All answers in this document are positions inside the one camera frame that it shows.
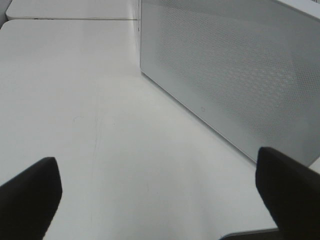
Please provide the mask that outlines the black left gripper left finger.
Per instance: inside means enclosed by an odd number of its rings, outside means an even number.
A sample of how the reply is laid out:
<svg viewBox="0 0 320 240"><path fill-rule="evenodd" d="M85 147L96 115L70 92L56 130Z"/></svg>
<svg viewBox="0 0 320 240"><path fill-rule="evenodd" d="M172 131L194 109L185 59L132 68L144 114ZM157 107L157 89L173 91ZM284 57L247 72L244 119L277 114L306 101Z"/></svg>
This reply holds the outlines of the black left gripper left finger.
<svg viewBox="0 0 320 240"><path fill-rule="evenodd" d="M63 194L54 157L45 157L0 187L0 238L42 240Z"/></svg>

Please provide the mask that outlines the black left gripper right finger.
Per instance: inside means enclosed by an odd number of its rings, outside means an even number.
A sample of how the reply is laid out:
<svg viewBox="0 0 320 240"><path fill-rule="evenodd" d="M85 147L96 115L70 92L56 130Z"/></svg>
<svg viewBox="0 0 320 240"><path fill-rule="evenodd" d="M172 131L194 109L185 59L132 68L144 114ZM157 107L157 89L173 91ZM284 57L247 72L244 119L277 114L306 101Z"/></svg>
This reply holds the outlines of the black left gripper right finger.
<svg viewBox="0 0 320 240"><path fill-rule="evenodd" d="M255 185L286 240L320 238L320 175L271 147L258 151Z"/></svg>

